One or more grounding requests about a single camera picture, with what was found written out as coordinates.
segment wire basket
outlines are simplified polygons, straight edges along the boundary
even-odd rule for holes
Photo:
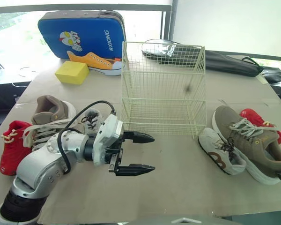
[[[150,53],[160,51],[160,43],[145,46]],[[157,56],[142,52],[143,43],[123,43],[121,117],[125,130],[196,136],[206,126],[205,49],[174,46],[178,54],[171,51],[174,54]]]

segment red shoe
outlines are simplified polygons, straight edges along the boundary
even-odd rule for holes
[[[264,121],[262,117],[252,109],[244,109],[240,112],[239,115],[243,118],[246,118],[257,127],[275,127],[275,125],[270,123],[269,121]],[[281,132],[277,131],[277,133],[279,134],[278,144],[281,144]]]
[[[15,120],[9,125],[8,131],[1,137],[4,138],[4,150],[1,156],[0,172],[4,175],[13,176],[22,159],[31,153],[31,148],[23,147],[23,133],[31,124]]]

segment table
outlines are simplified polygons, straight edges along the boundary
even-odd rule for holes
[[[61,64],[39,74],[0,127],[13,120],[29,121],[38,96],[49,94],[71,102],[77,111],[96,100],[111,101],[120,115],[121,77],[92,71],[81,86],[61,84],[54,72]],[[269,84],[258,79],[214,71],[206,72],[207,121],[213,111],[228,104],[237,112],[253,108],[281,129],[281,101]],[[96,107],[106,116],[109,108]],[[56,185],[39,219],[43,224],[129,222],[156,214],[229,216],[281,210],[281,183],[266,186],[246,171],[224,174],[205,155],[196,139],[183,135],[155,135],[148,144],[123,144],[122,164],[143,163],[156,169],[138,177],[116,177],[108,166],[78,164]],[[0,155],[3,141],[0,138]],[[0,203],[13,177],[0,174]]]

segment athletic shoe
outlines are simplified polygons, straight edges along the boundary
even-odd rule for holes
[[[94,53],[88,53],[85,56],[77,56],[71,51],[67,51],[71,61],[83,62],[92,70],[99,71],[108,76],[121,75],[122,62],[119,60],[105,59],[97,56]]]
[[[281,149],[274,127],[257,127],[228,106],[220,106],[212,127],[224,141],[232,138],[234,149],[247,162],[247,170],[263,184],[276,184],[281,174]]]
[[[234,151],[233,142],[223,141],[211,128],[205,128],[199,135],[199,145],[217,166],[228,175],[242,173],[247,163]]]
[[[257,127],[275,127],[274,124],[270,123],[269,121],[264,121],[261,116],[258,115],[252,109],[244,109],[239,114],[241,117],[246,118],[252,124],[256,125]],[[279,134],[278,144],[281,144],[281,132],[278,130],[277,133]]]
[[[1,135],[4,141],[4,150],[0,161],[2,174],[15,175],[19,163],[31,153],[31,148],[23,147],[22,139],[24,130],[30,126],[30,123],[15,120],[10,123],[8,131]]]
[[[33,126],[28,127],[23,135],[24,147],[32,147],[32,151],[40,149],[51,136],[65,128],[75,115],[76,110],[72,104],[51,95],[39,97],[31,119]]]
[[[98,133],[103,122],[102,114],[97,109],[87,110],[81,120],[81,123],[84,123],[84,134],[92,135]]]

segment black cable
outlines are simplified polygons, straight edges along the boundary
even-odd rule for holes
[[[66,163],[66,166],[67,166],[67,170],[64,171],[64,174],[68,174],[70,171],[71,171],[71,164],[70,164],[70,161],[67,157],[67,155],[65,154],[65,151],[63,150],[62,148],[62,145],[61,145],[61,136],[62,134],[67,131],[67,130],[70,130],[70,131],[76,131],[77,133],[81,134],[81,132],[79,130],[76,130],[74,128],[70,128],[70,127],[67,127],[65,129],[62,129],[58,136],[57,136],[57,146],[58,146],[58,149],[59,149],[59,152],[61,153],[61,156],[63,157],[65,163]]]
[[[59,134],[58,134],[58,137],[57,137],[57,145],[58,145],[58,149],[59,149],[59,152],[61,153],[61,156],[63,157],[65,163],[66,163],[66,166],[67,166],[67,170],[64,172],[64,174],[68,174],[69,172],[71,172],[71,164],[70,164],[70,161],[67,157],[67,155],[65,154],[65,151],[63,150],[62,148],[62,145],[61,145],[61,136],[62,134],[67,131],[67,130],[71,130],[71,131],[76,131],[77,133],[80,133],[80,131],[74,129],[74,128],[70,128],[71,124],[74,123],[74,121],[81,115],[83,114],[87,109],[89,109],[90,107],[94,106],[94,105],[97,105],[99,103],[105,103],[107,105],[110,106],[111,108],[111,114],[116,114],[116,111],[113,107],[113,105],[110,103],[110,102],[107,102],[107,101],[104,101],[104,100],[100,100],[100,101],[96,101],[96,102],[93,102],[92,104],[86,106],[84,109],[82,109],[67,125],[64,129],[62,129]]]

